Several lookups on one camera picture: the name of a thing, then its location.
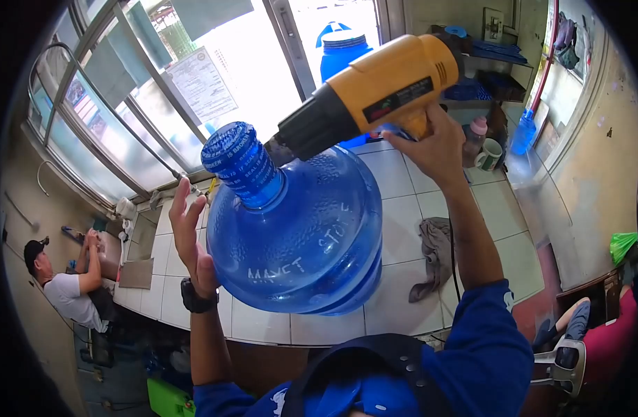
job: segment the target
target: mug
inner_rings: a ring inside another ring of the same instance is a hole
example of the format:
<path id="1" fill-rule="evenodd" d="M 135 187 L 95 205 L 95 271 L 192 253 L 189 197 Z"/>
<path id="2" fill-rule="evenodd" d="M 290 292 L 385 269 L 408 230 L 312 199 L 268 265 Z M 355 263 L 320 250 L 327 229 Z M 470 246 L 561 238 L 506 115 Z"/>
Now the mug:
<path id="1" fill-rule="evenodd" d="M 474 166 L 483 171 L 492 171 L 502 156 L 502 146 L 495 139 L 486 138 L 483 151 L 474 159 Z"/>

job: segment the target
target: blue sleeve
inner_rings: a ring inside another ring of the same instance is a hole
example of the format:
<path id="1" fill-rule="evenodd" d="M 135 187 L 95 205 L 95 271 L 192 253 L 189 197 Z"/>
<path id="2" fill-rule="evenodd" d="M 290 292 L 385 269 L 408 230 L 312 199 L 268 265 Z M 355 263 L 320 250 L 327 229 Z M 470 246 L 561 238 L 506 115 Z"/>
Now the blue sleeve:
<path id="1" fill-rule="evenodd" d="M 504 279 L 466 291 L 457 306 L 444 350 L 437 354 L 450 376 L 451 395 L 467 408 L 456 414 L 517 416 L 523 406 L 534 356 L 507 310 L 509 293 Z"/>
<path id="2" fill-rule="evenodd" d="M 242 417 L 256 400 L 234 383 L 194 387 L 196 417 Z"/>

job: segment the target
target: gray rag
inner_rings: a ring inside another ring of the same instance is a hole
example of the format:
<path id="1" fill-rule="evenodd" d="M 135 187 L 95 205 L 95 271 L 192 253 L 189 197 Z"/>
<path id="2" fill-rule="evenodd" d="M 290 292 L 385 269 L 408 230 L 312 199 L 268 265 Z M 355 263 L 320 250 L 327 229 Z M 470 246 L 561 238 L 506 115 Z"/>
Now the gray rag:
<path id="1" fill-rule="evenodd" d="M 421 250 L 426 257 L 426 281 L 415 284 L 409 291 L 409 302 L 416 303 L 436 291 L 451 278 L 451 238 L 447 218 L 423 219 Z"/>

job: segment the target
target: yellow heat gun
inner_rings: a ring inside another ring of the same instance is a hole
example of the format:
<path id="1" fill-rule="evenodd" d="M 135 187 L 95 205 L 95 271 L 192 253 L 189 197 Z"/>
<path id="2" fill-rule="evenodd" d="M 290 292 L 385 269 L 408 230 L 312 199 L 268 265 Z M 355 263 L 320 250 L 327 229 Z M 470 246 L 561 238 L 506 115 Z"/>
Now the yellow heat gun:
<path id="1" fill-rule="evenodd" d="M 425 106 L 463 74 L 449 38 L 403 35 L 349 64 L 278 125 L 273 141 L 303 161 L 342 141 L 393 123 L 427 134 Z"/>

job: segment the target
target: heat gun label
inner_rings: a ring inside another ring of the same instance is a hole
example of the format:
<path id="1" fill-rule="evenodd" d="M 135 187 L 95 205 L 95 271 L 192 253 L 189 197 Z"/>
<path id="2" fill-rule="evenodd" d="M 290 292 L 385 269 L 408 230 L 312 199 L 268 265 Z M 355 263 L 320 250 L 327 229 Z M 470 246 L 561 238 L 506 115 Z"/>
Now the heat gun label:
<path id="1" fill-rule="evenodd" d="M 363 109 L 365 119 L 368 120 L 368 123 L 373 123 L 394 110 L 399 109 L 403 105 L 416 100 L 418 97 L 430 93 L 432 89 L 431 77 L 420 79 L 415 83 L 409 84 L 407 87 L 399 89 L 395 93 L 384 97 L 380 101 L 368 105 Z"/>

